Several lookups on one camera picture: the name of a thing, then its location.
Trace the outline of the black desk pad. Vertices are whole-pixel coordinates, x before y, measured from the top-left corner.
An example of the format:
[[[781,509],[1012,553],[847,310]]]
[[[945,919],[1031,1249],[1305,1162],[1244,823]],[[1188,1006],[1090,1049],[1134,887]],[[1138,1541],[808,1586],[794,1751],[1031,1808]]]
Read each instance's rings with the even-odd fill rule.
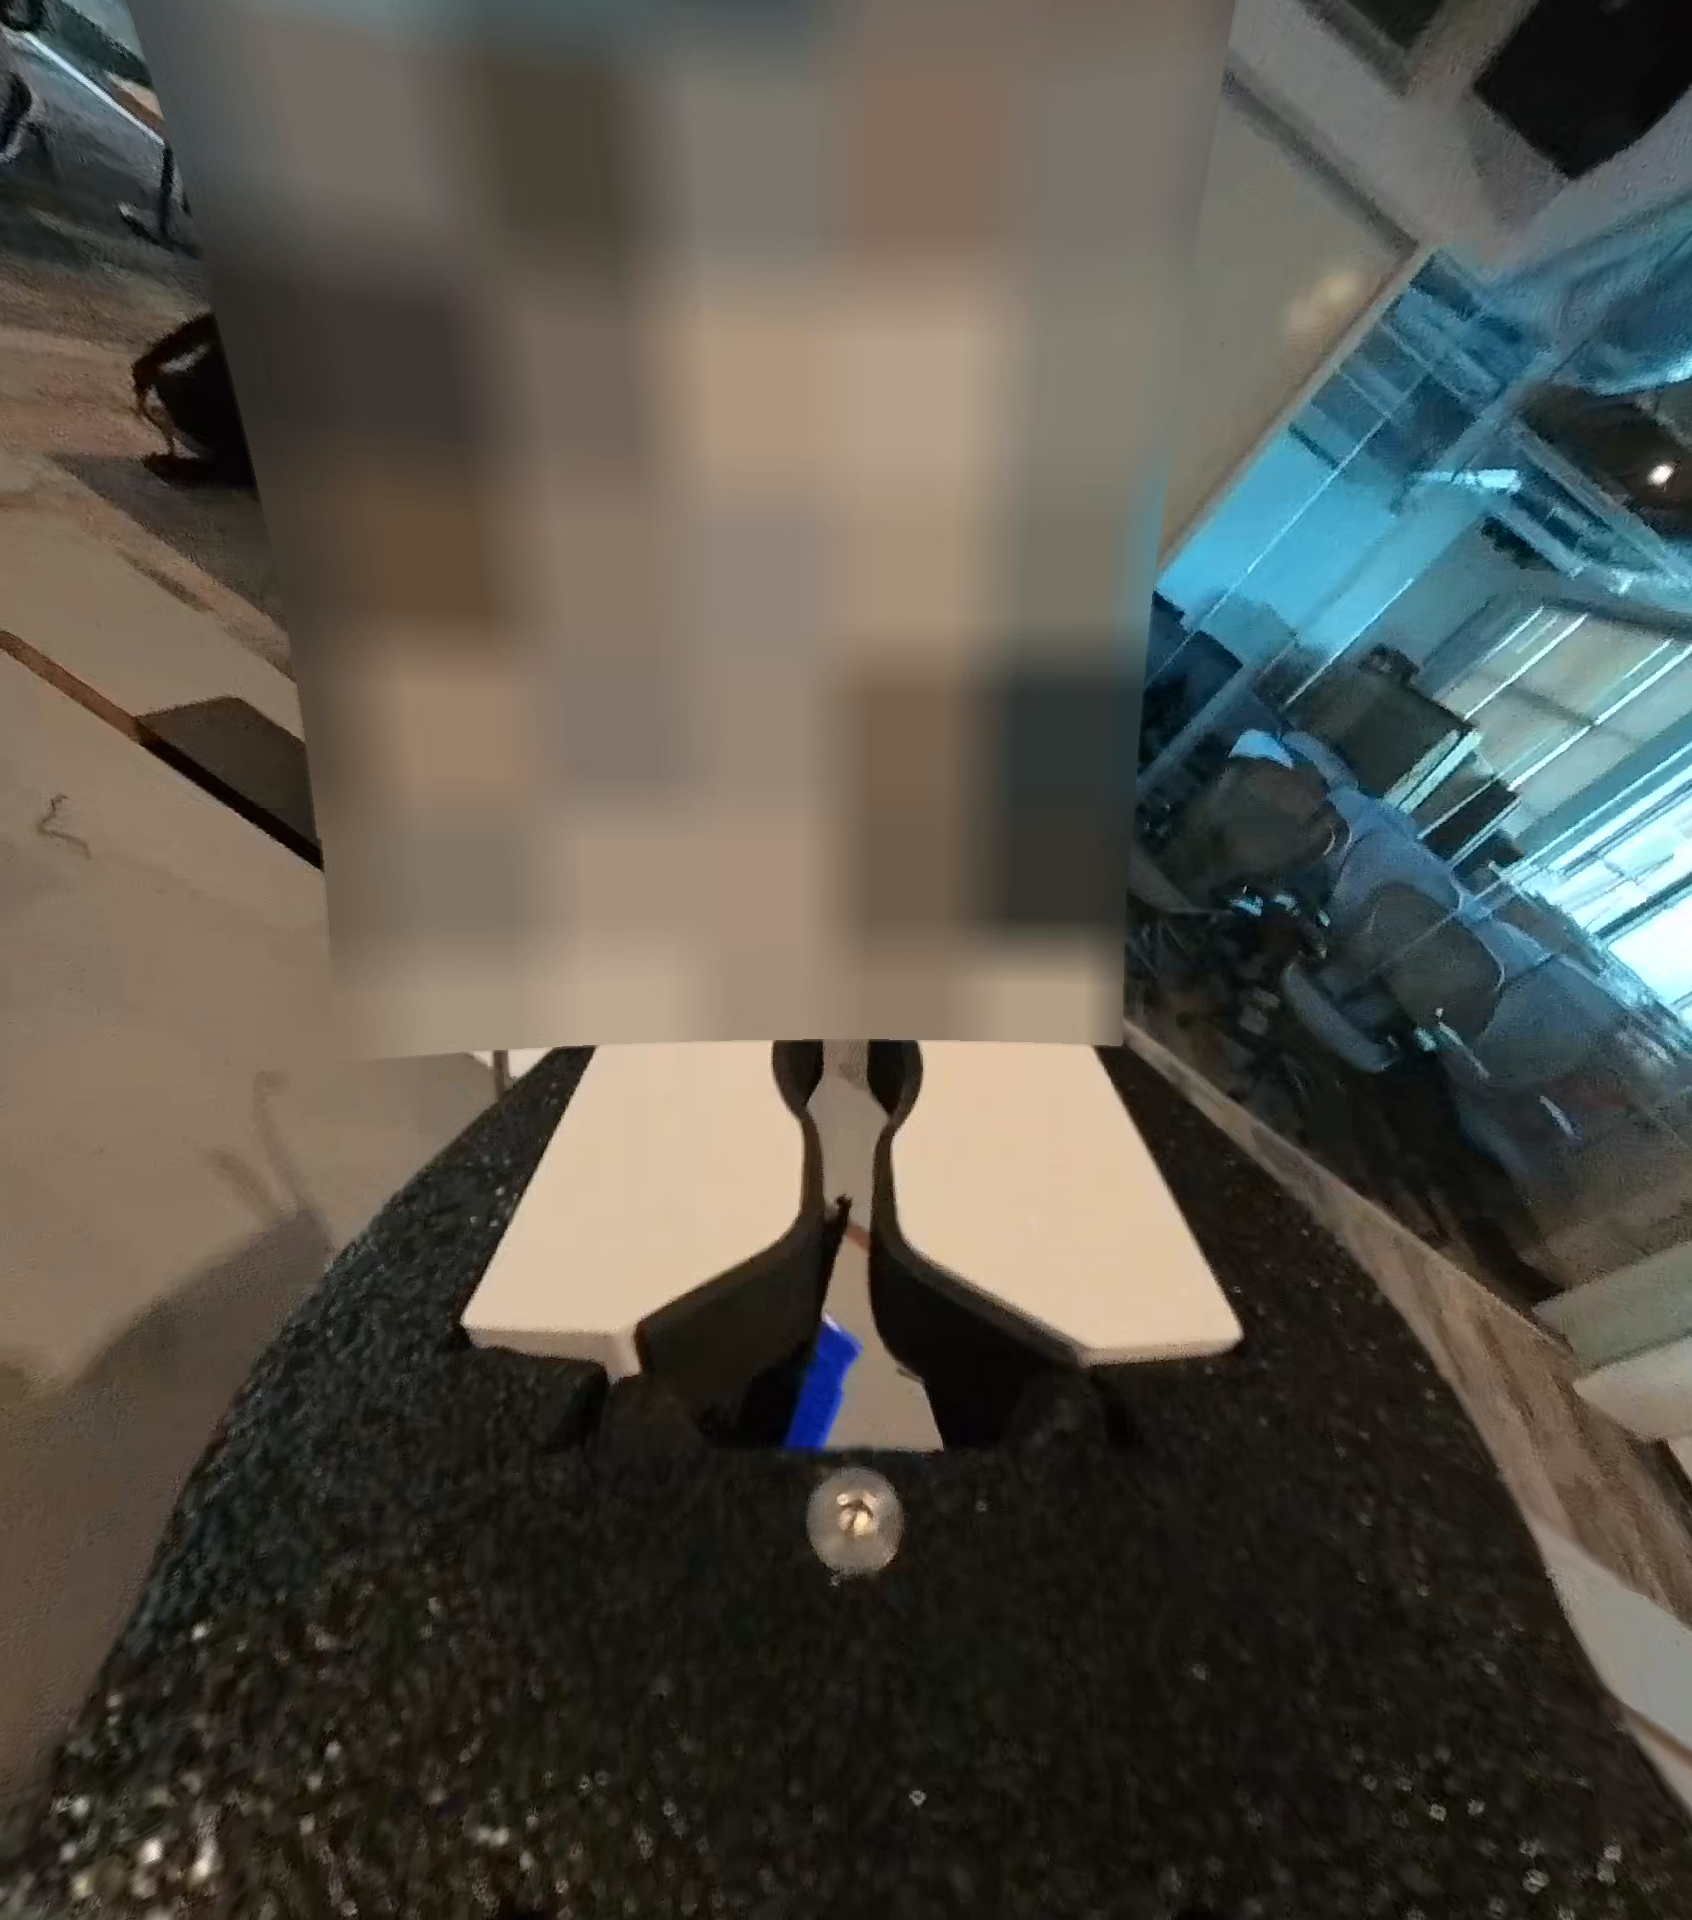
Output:
[[[169,769],[321,870],[304,742],[260,709],[223,696],[136,717],[141,744]]]

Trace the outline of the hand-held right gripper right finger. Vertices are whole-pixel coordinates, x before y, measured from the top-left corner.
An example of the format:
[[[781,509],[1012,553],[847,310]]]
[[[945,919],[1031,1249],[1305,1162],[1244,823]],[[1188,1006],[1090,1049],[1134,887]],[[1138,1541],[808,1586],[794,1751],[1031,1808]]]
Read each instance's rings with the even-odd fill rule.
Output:
[[[881,1108],[866,1290],[945,1442],[1002,1442],[1040,1406],[1243,1339],[1129,1111],[1074,1042],[868,1042]]]

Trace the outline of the black backpack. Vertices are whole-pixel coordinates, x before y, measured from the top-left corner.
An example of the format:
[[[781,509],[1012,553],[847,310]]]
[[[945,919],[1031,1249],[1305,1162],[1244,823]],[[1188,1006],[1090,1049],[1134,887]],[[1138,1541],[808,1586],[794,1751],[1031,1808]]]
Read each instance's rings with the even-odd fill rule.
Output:
[[[143,458],[147,472],[175,487],[258,495],[227,351],[210,310],[145,347],[131,377],[138,416],[164,440],[162,452]]]

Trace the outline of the grey office chair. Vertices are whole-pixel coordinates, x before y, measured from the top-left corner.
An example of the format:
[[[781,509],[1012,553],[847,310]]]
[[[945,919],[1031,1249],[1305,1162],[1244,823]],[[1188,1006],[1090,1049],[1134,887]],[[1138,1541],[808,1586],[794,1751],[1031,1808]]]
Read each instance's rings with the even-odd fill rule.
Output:
[[[1376,1077],[1411,1052],[1470,1049],[1514,984],[1557,952],[1518,924],[1470,911],[1456,887],[1345,870],[1315,946],[1275,981],[1275,1010],[1341,1069]]]
[[[1243,926],[1261,937],[1290,934],[1304,921],[1294,877],[1320,866],[1345,825],[1330,784],[1311,764],[1228,756],[1188,804],[1174,840],[1174,866],[1198,907],[1188,957],[1213,961]]]

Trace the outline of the blue plastic object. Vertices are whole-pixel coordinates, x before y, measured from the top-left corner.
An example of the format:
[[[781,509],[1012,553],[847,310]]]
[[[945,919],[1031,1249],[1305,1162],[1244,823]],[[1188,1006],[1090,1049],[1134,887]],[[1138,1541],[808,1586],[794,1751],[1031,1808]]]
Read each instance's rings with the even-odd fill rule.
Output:
[[[782,1432],[789,1452],[825,1452],[839,1424],[850,1376],[861,1361],[861,1339],[825,1313],[800,1373],[794,1410]]]

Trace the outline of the black wall screen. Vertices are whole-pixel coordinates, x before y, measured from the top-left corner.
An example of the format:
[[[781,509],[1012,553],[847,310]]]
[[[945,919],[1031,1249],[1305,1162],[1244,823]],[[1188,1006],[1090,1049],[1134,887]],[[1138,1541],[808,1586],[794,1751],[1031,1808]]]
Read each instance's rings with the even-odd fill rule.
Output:
[[[1561,176],[1651,131],[1692,87],[1692,1],[1537,1],[1475,97]]]

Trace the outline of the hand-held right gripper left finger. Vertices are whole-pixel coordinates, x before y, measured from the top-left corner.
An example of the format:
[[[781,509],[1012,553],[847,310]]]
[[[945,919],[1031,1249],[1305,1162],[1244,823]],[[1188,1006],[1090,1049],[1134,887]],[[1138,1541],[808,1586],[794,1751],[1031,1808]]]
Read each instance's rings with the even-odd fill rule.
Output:
[[[485,1350],[660,1379],[743,1413],[810,1354],[836,1204],[824,1042],[592,1049],[463,1313]]]

